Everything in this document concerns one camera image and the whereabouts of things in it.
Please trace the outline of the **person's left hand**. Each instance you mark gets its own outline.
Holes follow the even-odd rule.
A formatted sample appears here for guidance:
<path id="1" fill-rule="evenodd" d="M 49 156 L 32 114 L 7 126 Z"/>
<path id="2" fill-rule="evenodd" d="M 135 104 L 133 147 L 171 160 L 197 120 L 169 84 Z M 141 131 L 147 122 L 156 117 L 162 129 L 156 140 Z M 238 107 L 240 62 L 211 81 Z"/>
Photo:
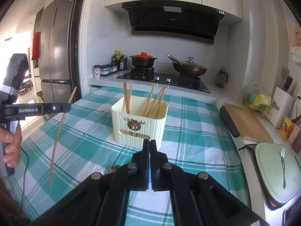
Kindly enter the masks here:
<path id="1" fill-rule="evenodd" d="M 5 148 L 5 154 L 3 155 L 3 162 L 10 168 L 15 168 L 21 159 L 21 148 L 22 142 L 21 126 L 16 126 L 14 134 L 1 128 L 1 141 L 7 144 Z"/>

